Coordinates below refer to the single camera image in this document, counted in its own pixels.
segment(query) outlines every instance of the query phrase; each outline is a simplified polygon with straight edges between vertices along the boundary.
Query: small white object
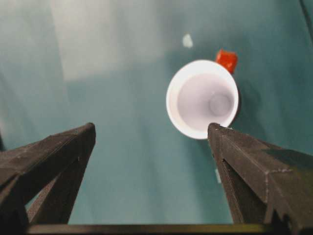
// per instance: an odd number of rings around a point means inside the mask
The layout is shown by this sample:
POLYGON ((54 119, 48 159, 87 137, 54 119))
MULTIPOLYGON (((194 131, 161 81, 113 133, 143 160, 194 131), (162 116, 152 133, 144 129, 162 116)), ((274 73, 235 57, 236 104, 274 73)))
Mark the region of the small white object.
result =
POLYGON ((194 45, 191 39, 191 36, 189 33, 185 34, 182 38, 182 44, 184 47, 186 48, 192 48, 192 46, 194 45))
POLYGON ((239 94, 232 75, 209 60, 191 62, 172 78, 166 94, 166 109, 173 125, 194 139, 207 138, 207 128, 216 122, 228 127, 236 116, 239 94))
POLYGON ((221 183, 221 177, 220 177, 220 174, 219 174, 219 171, 217 169, 215 169, 215 174, 216 174, 216 179, 217 179, 217 183, 221 183))

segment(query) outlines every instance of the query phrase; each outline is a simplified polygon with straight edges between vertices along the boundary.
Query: red block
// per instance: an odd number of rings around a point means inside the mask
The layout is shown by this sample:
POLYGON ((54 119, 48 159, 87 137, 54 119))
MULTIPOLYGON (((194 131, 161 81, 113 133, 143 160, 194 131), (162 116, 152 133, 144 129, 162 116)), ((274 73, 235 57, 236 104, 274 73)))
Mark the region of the red block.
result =
POLYGON ((225 69, 227 69, 230 73, 235 71, 237 65, 238 57, 236 53, 226 51, 221 49, 217 55, 215 62, 222 65, 225 69))

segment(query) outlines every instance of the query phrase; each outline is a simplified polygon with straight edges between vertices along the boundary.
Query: teal surface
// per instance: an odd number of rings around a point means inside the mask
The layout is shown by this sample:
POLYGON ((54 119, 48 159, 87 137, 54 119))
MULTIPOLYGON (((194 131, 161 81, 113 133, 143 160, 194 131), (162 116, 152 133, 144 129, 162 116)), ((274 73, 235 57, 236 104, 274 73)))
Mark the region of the teal surface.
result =
POLYGON ((95 123, 72 224, 231 223, 206 141, 165 109, 175 72, 220 48, 239 56, 232 127, 313 154, 313 51, 296 0, 0 0, 4 145, 95 123))

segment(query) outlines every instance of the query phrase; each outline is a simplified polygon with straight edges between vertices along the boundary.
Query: paper cup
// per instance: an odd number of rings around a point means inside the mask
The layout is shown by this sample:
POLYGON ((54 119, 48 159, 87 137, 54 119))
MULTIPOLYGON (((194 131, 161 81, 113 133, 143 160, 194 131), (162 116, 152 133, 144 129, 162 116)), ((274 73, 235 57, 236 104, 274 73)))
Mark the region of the paper cup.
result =
POLYGON ((239 95, 232 75, 209 60, 191 62, 172 78, 166 109, 173 125, 184 135, 206 139, 216 122, 228 127, 236 116, 239 95))

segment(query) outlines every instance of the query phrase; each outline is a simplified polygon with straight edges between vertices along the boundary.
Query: white spot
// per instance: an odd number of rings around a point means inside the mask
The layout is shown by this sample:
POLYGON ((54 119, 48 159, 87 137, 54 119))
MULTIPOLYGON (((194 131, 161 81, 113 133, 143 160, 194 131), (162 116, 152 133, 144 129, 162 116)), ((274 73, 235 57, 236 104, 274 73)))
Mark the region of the white spot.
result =
POLYGON ((221 183, 221 177, 220 177, 219 171, 217 169, 215 169, 215 174, 216 174, 217 182, 220 184, 221 183))
POLYGON ((192 48, 192 46, 194 45, 191 39, 191 36, 189 33, 185 34, 182 38, 182 44, 184 47, 186 48, 192 48))

